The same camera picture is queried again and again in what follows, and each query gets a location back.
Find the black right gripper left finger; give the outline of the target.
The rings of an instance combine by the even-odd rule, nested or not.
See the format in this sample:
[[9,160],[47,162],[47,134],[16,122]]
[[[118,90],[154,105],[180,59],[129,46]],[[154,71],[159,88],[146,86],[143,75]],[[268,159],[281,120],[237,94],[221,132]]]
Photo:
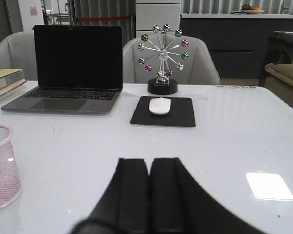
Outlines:
[[118,160],[108,187],[73,234],[148,233],[148,172],[143,159]]

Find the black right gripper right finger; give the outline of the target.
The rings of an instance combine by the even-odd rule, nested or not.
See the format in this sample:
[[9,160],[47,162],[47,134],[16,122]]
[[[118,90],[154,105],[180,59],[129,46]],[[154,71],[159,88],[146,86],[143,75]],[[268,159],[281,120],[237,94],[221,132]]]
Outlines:
[[191,176],[179,158],[156,158],[150,171],[153,234],[260,234]]

